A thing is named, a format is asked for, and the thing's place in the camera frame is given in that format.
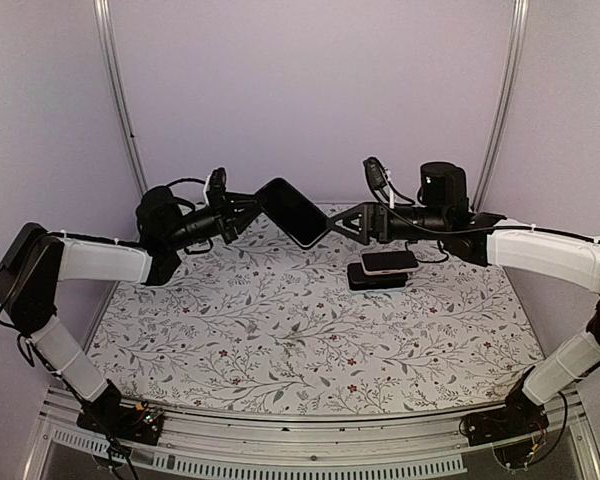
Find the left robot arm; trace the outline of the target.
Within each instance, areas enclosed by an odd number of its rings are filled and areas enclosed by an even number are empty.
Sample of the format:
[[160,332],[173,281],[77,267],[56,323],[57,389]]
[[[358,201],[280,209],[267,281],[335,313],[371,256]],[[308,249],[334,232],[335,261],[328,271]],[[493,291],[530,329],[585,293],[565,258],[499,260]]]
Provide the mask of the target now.
[[127,282],[162,286],[181,264],[179,253],[194,244],[225,243],[238,238],[260,214],[255,194],[205,189],[206,204],[197,208],[177,197],[170,186],[147,191],[136,209],[139,239],[127,242],[82,234],[50,232],[25,224],[0,262],[0,324],[16,330],[84,401],[91,419],[108,434],[128,426],[128,412],[60,321],[57,285],[65,280]]

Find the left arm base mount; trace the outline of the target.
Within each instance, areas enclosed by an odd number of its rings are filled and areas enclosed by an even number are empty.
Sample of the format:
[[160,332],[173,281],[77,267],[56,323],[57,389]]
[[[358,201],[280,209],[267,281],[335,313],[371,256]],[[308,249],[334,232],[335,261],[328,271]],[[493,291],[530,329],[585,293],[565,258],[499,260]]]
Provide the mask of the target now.
[[146,402],[125,406],[118,401],[88,402],[76,422],[81,429],[144,445],[157,446],[164,426],[164,411]]

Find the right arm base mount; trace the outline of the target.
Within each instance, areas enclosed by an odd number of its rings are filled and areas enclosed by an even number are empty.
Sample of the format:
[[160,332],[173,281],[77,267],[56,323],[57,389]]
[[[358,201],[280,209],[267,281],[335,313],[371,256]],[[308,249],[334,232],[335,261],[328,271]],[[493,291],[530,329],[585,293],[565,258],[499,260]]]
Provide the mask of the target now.
[[539,432],[548,426],[543,407],[514,404],[463,416],[459,433],[470,446],[478,446]]

